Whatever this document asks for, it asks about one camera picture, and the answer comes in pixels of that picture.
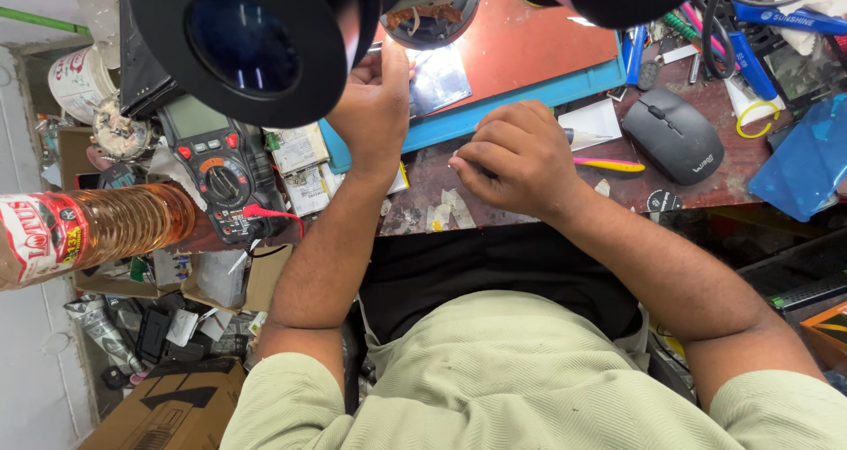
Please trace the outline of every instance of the brown cardboard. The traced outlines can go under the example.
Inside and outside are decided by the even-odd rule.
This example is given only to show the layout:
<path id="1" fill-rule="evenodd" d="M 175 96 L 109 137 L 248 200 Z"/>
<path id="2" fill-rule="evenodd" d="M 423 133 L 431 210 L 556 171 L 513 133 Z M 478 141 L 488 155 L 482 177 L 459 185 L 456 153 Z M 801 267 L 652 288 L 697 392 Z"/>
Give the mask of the brown cardboard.
<path id="1" fill-rule="evenodd" d="M 236 358 L 160 364 L 79 450 L 215 450 L 244 379 Z"/>
<path id="2" fill-rule="evenodd" d="M 800 325 L 827 367 L 847 375 L 847 302 L 812 316 Z"/>
<path id="3" fill-rule="evenodd" d="M 156 285 L 139 283 L 133 280 L 113 280 L 100 274 L 86 276 L 85 273 L 79 270 L 74 272 L 74 286 L 76 286 L 77 290 L 85 293 L 145 297 L 150 299 L 155 299 L 180 289 L 179 284 L 156 288 Z"/>
<path id="4" fill-rule="evenodd" d="M 261 255 L 273 251 L 276 248 L 257 248 L 256 254 Z M 278 253 L 274 253 L 263 259 L 254 259 L 250 271 L 245 276 L 247 281 L 247 290 L 245 290 L 244 304 L 241 307 L 223 307 L 212 298 L 200 296 L 202 292 L 197 286 L 197 277 L 195 274 L 190 275 L 182 283 L 182 295 L 188 299 L 194 300 L 197 303 L 207 304 L 213 308 L 218 308 L 238 315 L 241 311 L 268 311 L 270 308 L 270 298 L 274 295 L 276 282 L 280 279 L 285 263 L 291 257 L 291 252 L 294 247 L 289 245 Z"/>
<path id="5" fill-rule="evenodd" d="M 76 174 L 100 173 L 88 160 L 86 151 L 91 146 L 90 127 L 69 127 L 58 130 L 58 170 L 62 177 L 62 190 L 75 189 Z"/>

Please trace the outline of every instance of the bottle label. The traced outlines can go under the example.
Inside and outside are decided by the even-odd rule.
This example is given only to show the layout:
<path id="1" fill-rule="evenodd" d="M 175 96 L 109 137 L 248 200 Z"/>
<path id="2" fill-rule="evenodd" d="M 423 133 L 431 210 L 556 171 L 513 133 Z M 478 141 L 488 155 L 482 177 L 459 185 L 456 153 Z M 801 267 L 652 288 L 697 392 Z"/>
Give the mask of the bottle label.
<path id="1" fill-rule="evenodd" d="M 74 200 L 58 194 L 0 195 L 6 239 L 21 264 L 18 283 L 70 270 L 88 247 L 88 223 Z"/>

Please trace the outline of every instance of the person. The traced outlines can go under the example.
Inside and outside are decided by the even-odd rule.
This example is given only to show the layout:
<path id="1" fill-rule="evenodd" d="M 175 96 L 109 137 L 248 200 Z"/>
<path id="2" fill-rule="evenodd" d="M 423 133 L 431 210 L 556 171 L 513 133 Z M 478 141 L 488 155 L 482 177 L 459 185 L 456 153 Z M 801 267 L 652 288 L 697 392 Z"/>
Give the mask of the person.
<path id="1" fill-rule="evenodd" d="M 352 167 L 281 274 L 262 326 L 261 360 L 244 383 L 223 450 L 847 447 L 847 397 L 826 383 L 798 336 L 721 262 L 579 179 L 561 127 L 538 101 L 489 112 L 449 165 L 490 206 L 543 221 L 547 228 L 530 231 L 530 241 L 556 235 L 595 260 L 565 251 L 577 262 L 565 283 L 582 292 L 563 299 L 579 312 L 508 288 L 425 302 L 425 313 L 404 309 L 381 325 L 382 336 L 368 333 L 378 380 L 355 415 L 345 414 L 341 325 L 360 284 L 363 292 L 369 283 L 393 296 L 376 313 L 380 303 L 362 295 L 371 330 L 395 306 L 419 302 L 420 287 L 402 279 L 403 268 L 364 280 L 368 261 L 385 258 L 372 249 L 408 132 L 412 76 L 404 50 L 386 41 L 381 61 L 366 59 L 352 71 L 327 118 L 348 145 Z M 510 261 L 498 258 L 509 254 L 503 249 L 482 247 L 497 263 Z M 512 254 L 521 261 L 516 254 L 533 252 Z M 555 262 L 535 253 L 523 263 L 535 260 Z M 419 268 L 444 277 L 450 266 Z M 510 273 L 480 266 L 473 275 Z M 567 262 L 556 266 L 513 282 L 556 285 L 554 274 L 570 274 Z M 590 300 L 596 291 L 613 301 L 617 292 L 604 273 L 634 296 L 620 295 L 623 302 L 643 304 L 683 345 L 700 408 L 601 332 L 597 323 L 626 335 L 637 309 L 620 306 L 610 315 L 627 322 L 606 322 L 610 315 L 597 311 L 606 304 Z M 593 277 L 602 281 L 596 288 Z M 391 282 L 405 287 L 388 290 Z"/>

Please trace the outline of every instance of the wireless mouse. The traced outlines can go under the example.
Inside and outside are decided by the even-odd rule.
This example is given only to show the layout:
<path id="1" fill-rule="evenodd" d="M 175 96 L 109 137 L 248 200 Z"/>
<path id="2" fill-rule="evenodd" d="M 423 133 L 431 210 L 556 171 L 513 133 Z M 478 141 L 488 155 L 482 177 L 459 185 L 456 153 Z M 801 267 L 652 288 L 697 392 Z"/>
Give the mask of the wireless mouse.
<path id="1" fill-rule="evenodd" d="M 668 178 L 693 185 L 723 161 L 723 144 L 703 114 L 665 88 L 645 93 L 623 119 L 633 144 Z"/>

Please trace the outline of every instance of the green shirt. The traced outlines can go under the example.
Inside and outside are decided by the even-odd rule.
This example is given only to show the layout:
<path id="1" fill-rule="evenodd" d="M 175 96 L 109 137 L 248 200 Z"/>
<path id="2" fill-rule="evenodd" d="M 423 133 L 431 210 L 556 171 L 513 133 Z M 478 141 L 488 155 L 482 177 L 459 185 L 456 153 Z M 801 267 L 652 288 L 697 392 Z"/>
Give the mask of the green shirt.
<path id="1" fill-rule="evenodd" d="M 452 300 L 370 357 L 378 381 L 355 417 L 318 361 L 265 358 L 221 449 L 847 448 L 847 398 L 818 379 L 739 375 L 706 415 L 586 319 L 527 293 Z"/>

